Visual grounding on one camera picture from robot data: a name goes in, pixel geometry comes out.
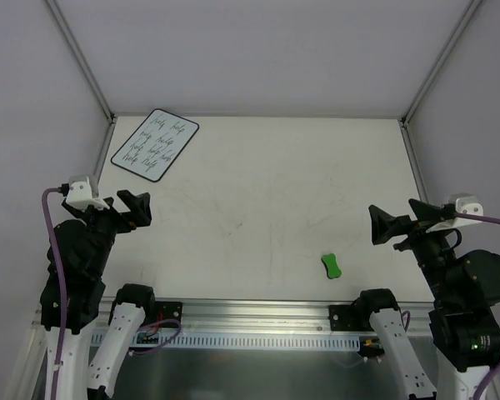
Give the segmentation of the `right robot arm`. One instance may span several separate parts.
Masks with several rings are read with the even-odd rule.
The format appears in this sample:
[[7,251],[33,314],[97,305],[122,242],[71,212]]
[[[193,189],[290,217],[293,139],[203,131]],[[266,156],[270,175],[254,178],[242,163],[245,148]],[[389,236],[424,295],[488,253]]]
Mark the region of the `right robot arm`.
[[408,203],[414,217],[369,207],[372,243],[403,237],[394,249],[410,251],[417,260],[433,296],[428,317],[437,349],[437,383],[425,377],[390,290],[362,291],[350,310],[361,328],[377,334],[401,398],[484,399],[500,371],[500,327],[492,311],[500,303],[500,255],[473,250],[458,257],[447,237],[454,233],[460,243],[462,227],[499,224],[500,219],[484,216],[474,196],[457,196],[440,207],[415,199]]

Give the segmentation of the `small black-framed whiteboard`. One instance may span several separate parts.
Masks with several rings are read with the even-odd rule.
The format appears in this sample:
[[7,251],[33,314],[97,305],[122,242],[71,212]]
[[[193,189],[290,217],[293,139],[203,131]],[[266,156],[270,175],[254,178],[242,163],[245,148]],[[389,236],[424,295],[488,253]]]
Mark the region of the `small black-framed whiteboard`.
[[199,128],[196,122],[156,108],[113,154],[111,164],[156,183]]

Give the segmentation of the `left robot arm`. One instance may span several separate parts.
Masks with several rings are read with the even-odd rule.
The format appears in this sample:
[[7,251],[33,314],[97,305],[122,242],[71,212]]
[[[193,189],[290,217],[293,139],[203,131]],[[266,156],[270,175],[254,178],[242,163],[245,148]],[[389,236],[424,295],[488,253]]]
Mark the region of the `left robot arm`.
[[[62,206],[72,218],[54,225],[48,196],[59,193]],[[83,211],[67,203],[73,189],[68,184],[49,188],[42,195],[50,248],[49,276],[42,290],[41,324],[47,341],[47,399],[110,399],[132,338],[140,326],[157,316],[152,287],[127,283],[112,304],[109,328],[96,355],[89,355],[90,340],[97,325],[105,291],[102,280],[115,238],[150,225],[149,193],[134,195],[120,190],[117,196],[126,212],[113,207],[88,205]]]

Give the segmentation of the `green whiteboard eraser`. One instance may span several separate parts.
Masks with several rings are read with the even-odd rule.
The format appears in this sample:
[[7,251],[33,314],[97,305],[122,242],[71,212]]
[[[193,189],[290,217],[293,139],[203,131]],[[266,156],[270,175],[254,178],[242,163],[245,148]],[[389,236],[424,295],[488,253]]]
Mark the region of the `green whiteboard eraser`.
[[334,253],[322,255],[321,262],[325,268],[328,279],[337,279],[342,276],[343,272],[338,265],[338,259]]

